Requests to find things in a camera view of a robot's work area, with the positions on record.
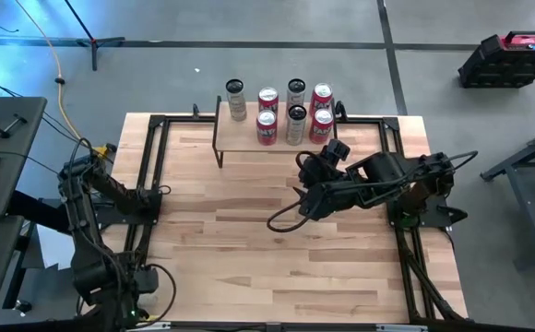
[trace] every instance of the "wooden shelf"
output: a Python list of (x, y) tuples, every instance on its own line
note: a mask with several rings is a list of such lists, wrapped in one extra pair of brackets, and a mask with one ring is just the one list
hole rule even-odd
[[(308, 111), (309, 102), (304, 104)], [(281, 102), (278, 106), (278, 140), (275, 144), (264, 146), (257, 141), (256, 119), (258, 113), (258, 103), (247, 102), (247, 118), (241, 122), (231, 118), (229, 103), (220, 103), (218, 114), (218, 125), (216, 134), (216, 150), (221, 152), (298, 152), (308, 150), (319, 152), (328, 143), (315, 144), (308, 138), (311, 122), (313, 119), (307, 115), (306, 127), (304, 128), (303, 143), (292, 146), (286, 143), (286, 102)]]

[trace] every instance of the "gray floor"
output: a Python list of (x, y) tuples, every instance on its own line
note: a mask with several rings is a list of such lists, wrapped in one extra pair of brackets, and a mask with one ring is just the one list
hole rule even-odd
[[(24, 1), (53, 37), (83, 37), (63, 0)], [(129, 40), (382, 42), (375, 0), (75, 0), (96, 37)], [(495, 33), (535, 30), (535, 0), (386, 0), (394, 42), (477, 43)], [(40, 36), (15, 3), (0, 0), (0, 23), (20, 36)], [(385, 50), (104, 48), (100, 69), (90, 54), (58, 48), (67, 81), (65, 107), (94, 144), (117, 142), (127, 112), (211, 111), (224, 82), (241, 77), (248, 91), (284, 90), (291, 77), (330, 82), (350, 113), (396, 114)], [(470, 52), (397, 52), (409, 115), (422, 115), (433, 151), (477, 149), (457, 174), (450, 204), (469, 218), (455, 227), (458, 270), (470, 317), (486, 323), (535, 327), (535, 269), (517, 272), (512, 260), (534, 250), (505, 179), (478, 176), (535, 135), (535, 83), (520, 90), (464, 90), (457, 69)], [(56, 71), (47, 47), (0, 46), (0, 84), (56, 107)], [(72, 144), (43, 125), (31, 156), (58, 169)], [(27, 163), (18, 188), (56, 196), (56, 179)], [(0, 310), (0, 323), (72, 315), (74, 292), (56, 294), (70, 275), (36, 272), (23, 296), (24, 318)], [(52, 287), (35, 287), (50, 284)]]

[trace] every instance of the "soda can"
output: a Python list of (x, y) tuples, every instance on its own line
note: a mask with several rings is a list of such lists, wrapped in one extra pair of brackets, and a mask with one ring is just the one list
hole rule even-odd
[(331, 109), (331, 100), (333, 99), (333, 89), (327, 83), (319, 83), (313, 90), (311, 97), (311, 107), (309, 113), (315, 116), (316, 110)]
[(290, 145), (303, 143), (304, 126), (306, 125), (306, 109), (301, 105), (294, 105), (288, 110), (286, 126), (286, 142)]
[(327, 143), (329, 140), (329, 133), (333, 128), (333, 114), (330, 110), (318, 110), (313, 116), (313, 123), (308, 137), (311, 142), (315, 144)]
[(274, 88), (263, 88), (259, 91), (259, 113), (270, 110), (278, 117), (278, 92)]
[(231, 79), (226, 84), (231, 118), (242, 121), (247, 118), (247, 107), (243, 95), (243, 82), (240, 79)]
[(262, 145), (276, 143), (278, 137), (278, 119), (271, 110), (261, 111), (257, 115), (257, 140)]
[(306, 89), (306, 85), (304, 84), (304, 81), (299, 78), (292, 79), (290, 82), (288, 82), (288, 96), (286, 98), (286, 111), (289, 111), (290, 108), (294, 105), (303, 106), (305, 89)]

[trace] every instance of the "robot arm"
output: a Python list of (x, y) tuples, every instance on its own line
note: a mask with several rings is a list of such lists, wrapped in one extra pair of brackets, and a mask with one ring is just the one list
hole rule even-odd
[(135, 253), (115, 254), (103, 243), (92, 189), (109, 197), (123, 215), (158, 214), (161, 194), (126, 189), (107, 174), (104, 162), (94, 153), (66, 163), (59, 173), (59, 192), (75, 243), (74, 286), (87, 304), (100, 306), (105, 330), (135, 326), (142, 316), (148, 316), (137, 307), (138, 295), (157, 289), (157, 271), (143, 270)]

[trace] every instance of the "white cable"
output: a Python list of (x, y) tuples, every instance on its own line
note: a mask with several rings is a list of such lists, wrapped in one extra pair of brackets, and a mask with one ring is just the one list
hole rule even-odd
[[(63, 79), (63, 71), (61, 70), (61, 63), (60, 61), (58, 61), (58, 54), (56, 53), (56, 50), (54, 49), (53, 44), (50, 42), (50, 39), (46, 36), (42, 28), (40, 28), (38, 23), (36, 23), (34, 18), (32, 18), (30, 13), (28, 13), (26, 8), (18, 0), (16, 0), (16, 3), (18, 3), (21, 10), (23, 10), (24, 13), (26, 13), (26, 16), (28, 16), (31, 22), (34, 23), (36, 28), (38, 28), (38, 30), (40, 31), (40, 33), (42, 34), (42, 37), (44, 37), (46, 42), (48, 42), (48, 46), (53, 52), (54, 61), (56, 62), (56, 69), (58, 70), (58, 78)], [(81, 135), (79, 134), (79, 132), (75, 129), (75, 127), (69, 120), (68, 116), (66, 115), (65, 108), (63, 107), (63, 83), (56, 82), (56, 84), (58, 85), (58, 109), (61, 111), (61, 114), (63, 115), (63, 118), (65, 119), (66, 125), (68, 125), (68, 127), (71, 129), (71, 131), (73, 132), (73, 135), (75, 135), (77, 139), (80, 139)]]

